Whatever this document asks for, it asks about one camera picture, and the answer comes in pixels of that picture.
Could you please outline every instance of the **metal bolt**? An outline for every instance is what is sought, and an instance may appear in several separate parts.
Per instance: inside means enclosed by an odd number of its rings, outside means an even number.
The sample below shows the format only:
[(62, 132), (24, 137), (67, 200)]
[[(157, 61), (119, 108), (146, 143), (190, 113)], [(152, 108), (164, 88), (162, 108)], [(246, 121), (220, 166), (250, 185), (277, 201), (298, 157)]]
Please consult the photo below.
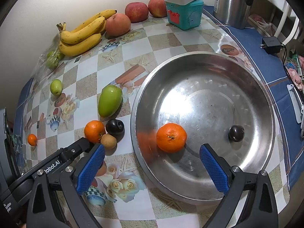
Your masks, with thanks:
[(241, 171), (240, 167), (238, 167), (238, 166), (232, 166), (232, 170), (233, 170), (234, 172), (239, 172), (239, 171)]
[(42, 169), (40, 169), (40, 170), (37, 171), (37, 175), (38, 175), (38, 176), (42, 176), (43, 173), (44, 173), (44, 170), (42, 170)]
[(68, 167), (65, 168), (65, 171), (66, 172), (71, 172), (73, 169), (74, 169), (73, 166), (68, 166)]
[(268, 174), (267, 174), (267, 171), (265, 171), (265, 170), (261, 170), (261, 174), (263, 175), (263, 176), (267, 176)]

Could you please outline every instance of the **wall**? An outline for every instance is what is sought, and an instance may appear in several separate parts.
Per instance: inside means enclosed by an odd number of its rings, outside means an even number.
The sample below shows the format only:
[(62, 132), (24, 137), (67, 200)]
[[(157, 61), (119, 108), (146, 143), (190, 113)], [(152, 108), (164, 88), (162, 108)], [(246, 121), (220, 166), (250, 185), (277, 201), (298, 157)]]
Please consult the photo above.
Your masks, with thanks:
[[(0, 27), (0, 107), (7, 107), (14, 120), (19, 93), (40, 54), (58, 33), (56, 24), (65, 21), (73, 29), (104, 9), (124, 13), (130, 2), (149, 0), (18, 0)], [(204, 0), (213, 5), (214, 0)]]

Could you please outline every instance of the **black charger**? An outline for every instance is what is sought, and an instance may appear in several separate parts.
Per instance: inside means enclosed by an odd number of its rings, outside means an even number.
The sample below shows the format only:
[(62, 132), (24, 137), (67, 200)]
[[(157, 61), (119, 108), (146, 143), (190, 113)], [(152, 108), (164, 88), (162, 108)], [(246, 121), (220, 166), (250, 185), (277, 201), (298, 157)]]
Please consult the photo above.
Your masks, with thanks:
[(283, 46), (277, 37), (264, 37), (262, 38), (261, 48), (268, 54), (275, 54), (279, 53)]

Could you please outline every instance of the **silver pan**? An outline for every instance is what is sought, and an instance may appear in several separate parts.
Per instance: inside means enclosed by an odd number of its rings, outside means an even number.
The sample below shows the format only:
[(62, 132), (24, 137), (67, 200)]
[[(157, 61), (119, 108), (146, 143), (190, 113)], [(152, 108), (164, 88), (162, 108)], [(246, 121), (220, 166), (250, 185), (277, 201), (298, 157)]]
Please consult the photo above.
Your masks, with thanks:
[[(156, 131), (168, 122), (188, 135), (184, 149), (173, 154), (156, 145)], [(232, 125), (244, 127), (241, 142), (229, 141)], [(157, 66), (141, 85), (131, 115), (132, 144), (145, 174), (167, 195), (194, 205), (222, 198), (199, 159), (202, 144), (231, 166), (258, 173), (270, 159), (274, 132), (272, 105), (256, 77), (226, 56), (201, 51)]]

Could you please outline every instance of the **teal box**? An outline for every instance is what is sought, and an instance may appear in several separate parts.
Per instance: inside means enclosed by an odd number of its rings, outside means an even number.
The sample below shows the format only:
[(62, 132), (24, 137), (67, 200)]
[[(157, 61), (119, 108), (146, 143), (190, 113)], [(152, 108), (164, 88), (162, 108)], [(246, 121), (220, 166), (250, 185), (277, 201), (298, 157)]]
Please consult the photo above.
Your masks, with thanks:
[(203, 6), (204, 2), (202, 0), (194, 0), (186, 5), (178, 5), (166, 1), (168, 21), (182, 30), (199, 26)]

